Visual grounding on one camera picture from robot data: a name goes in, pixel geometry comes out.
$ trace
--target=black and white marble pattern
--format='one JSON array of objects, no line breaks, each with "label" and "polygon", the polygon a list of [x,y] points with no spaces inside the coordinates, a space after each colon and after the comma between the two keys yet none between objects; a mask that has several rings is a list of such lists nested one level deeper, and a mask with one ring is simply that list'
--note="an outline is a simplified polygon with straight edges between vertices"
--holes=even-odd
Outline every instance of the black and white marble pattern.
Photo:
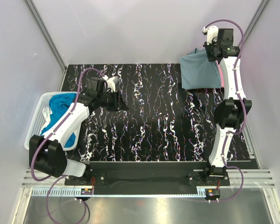
[{"label": "black and white marble pattern", "polygon": [[[222,90],[185,91],[179,64],[69,65],[62,91],[76,91],[85,68],[121,80],[127,112],[100,108],[82,123],[78,147],[68,156],[90,161],[203,161],[214,144],[213,114]],[[83,77],[83,88],[90,77]],[[250,160],[243,135],[234,136],[229,160]]]}]

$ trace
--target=blue cloth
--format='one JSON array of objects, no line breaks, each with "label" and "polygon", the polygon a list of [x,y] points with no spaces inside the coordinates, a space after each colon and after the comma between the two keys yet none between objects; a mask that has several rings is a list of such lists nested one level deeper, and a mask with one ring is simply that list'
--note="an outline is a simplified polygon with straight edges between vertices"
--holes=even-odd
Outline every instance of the blue cloth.
[{"label": "blue cloth", "polygon": [[183,89],[221,88],[218,65],[208,61],[205,49],[195,49],[180,60]]},{"label": "blue cloth", "polygon": [[[56,122],[67,112],[67,110],[70,107],[70,104],[73,102],[73,99],[76,97],[75,93],[64,93],[64,94],[58,94],[54,95],[50,101],[49,101],[49,107],[52,111],[52,114],[50,115],[51,122],[47,127],[45,127],[41,135],[45,133],[47,130],[49,130]],[[76,136],[73,133],[68,141],[65,144],[65,148],[72,147],[75,143]]]}]

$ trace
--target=white laundry basket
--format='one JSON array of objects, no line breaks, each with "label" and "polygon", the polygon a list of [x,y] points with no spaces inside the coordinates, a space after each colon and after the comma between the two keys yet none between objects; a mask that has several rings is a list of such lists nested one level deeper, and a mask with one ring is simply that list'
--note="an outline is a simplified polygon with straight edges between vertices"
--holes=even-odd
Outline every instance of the white laundry basket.
[{"label": "white laundry basket", "polygon": [[[25,143],[24,143],[25,149],[29,150],[30,138],[35,134],[40,135],[42,126],[46,123],[45,117],[42,114],[42,110],[45,107],[49,106],[49,101],[54,95],[65,94],[65,93],[76,93],[76,92],[47,92],[45,94],[42,94],[41,98],[38,101],[36,109],[34,111],[33,118],[32,118],[32,121],[31,121],[29,129],[28,129],[28,133],[27,133]],[[81,128],[81,125],[79,125],[75,131],[76,139],[75,139],[74,145],[72,147],[64,148],[64,151],[73,150],[77,147],[78,138],[79,138],[79,134],[80,134],[80,128]]]}]

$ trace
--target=metal floor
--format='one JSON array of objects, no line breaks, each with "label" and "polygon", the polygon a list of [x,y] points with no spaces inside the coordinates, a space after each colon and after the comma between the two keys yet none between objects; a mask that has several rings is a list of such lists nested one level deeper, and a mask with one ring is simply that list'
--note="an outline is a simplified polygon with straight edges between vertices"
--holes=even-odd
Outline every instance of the metal floor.
[{"label": "metal floor", "polygon": [[[222,198],[234,194],[222,189]],[[45,197],[32,196],[25,224],[52,223],[46,215]],[[63,224],[76,223],[84,207],[78,202],[60,204],[70,197],[50,197],[52,216]],[[208,204],[201,198],[119,198],[94,197],[87,201],[91,211],[83,224],[272,224],[272,218],[261,189],[243,189],[228,202]]]}]

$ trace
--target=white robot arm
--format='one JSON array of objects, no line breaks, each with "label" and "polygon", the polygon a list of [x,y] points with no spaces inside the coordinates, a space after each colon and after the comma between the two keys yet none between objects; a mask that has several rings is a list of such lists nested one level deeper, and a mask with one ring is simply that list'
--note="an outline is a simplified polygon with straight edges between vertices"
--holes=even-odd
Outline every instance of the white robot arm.
[{"label": "white robot arm", "polygon": [[[217,133],[212,153],[208,159],[205,178],[222,178],[226,172],[222,158],[224,158],[224,161],[227,160],[228,150],[233,137],[232,133],[235,133],[240,128],[244,119],[243,108],[238,97],[240,96],[241,99],[244,99],[247,113],[252,106],[252,102],[246,100],[246,95],[242,88],[239,71],[240,59],[236,63],[239,47],[233,46],[233,29],[218,29],[216,26],[211,26],[208,29],[203,28],[203,33],[207,35],[207,41],[204,43],[204,47],[208,60],[210,62],[218,60],[225,85],[224,100],[215,109],[214,113]],[[226,136],[228,136],[228,139],[223,149]]]},{"label": "white robot arm", "polygon": [[45,142],[34,162],[34,168],[54,177],[72,175],[84,180],[90,179],[86,164],[66,158],[64,146],[70,135],[94,110],[105,107],[108,111],[128,110],[119,91],[117,77],[91,78],[88,88],[79,94],[73,110],[72,103],[67,112],[43,136],[34,135],[29,141],[29,165],[40,144]]}]

